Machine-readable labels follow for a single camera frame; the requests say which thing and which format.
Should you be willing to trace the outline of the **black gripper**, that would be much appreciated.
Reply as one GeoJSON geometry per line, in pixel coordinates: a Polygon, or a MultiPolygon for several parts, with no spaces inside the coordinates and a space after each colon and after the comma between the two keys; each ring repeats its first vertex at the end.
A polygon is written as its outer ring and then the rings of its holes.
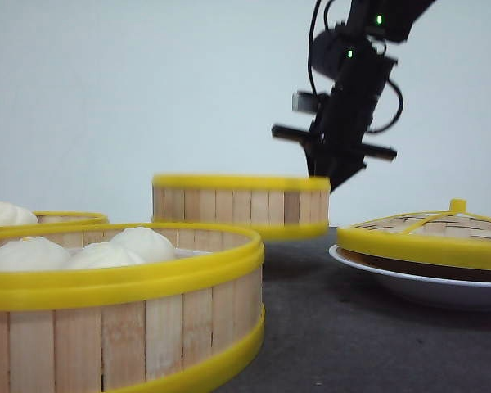
{"type": "Polygon", "coordinates": [[[329,99],[315,114],[309,130],[275,124],[272,135],[297,142],[305,152],[309,177],[330,179],[331,192],[366,168],[367,156],[392,161],[397,151],[363,142],[367,133],[381,133],[398,120],[379,129],[371,129],[374,110],[384,87],[394,91],[398,86],[390,80],[396,60],[380,54],[368,40],[344,46],[338,41],[331,50],[312,60],[312,67],[330,77],[335,85],[329,99]]]}

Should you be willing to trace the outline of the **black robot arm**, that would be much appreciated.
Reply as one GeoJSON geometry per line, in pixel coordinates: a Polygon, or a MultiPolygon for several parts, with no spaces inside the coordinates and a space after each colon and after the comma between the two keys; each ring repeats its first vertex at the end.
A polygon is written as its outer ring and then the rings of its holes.
{"type": "Polygon", "coordinates": [[[329,191],[365,169],[365,158],[393,160],[391,147],[363,142],[383,133],[403,112],[403,94],[390,78],[397,61],[374,43],[402,43],[429,1],[353,1],[347,20],[309,33],[307,69],[331,79],[329,93],[312,88],[292,97],[292,109],[312,114],[309,130],[275,124],[272,135],[304,149],[308,175],[328,179],[329,191]]]}

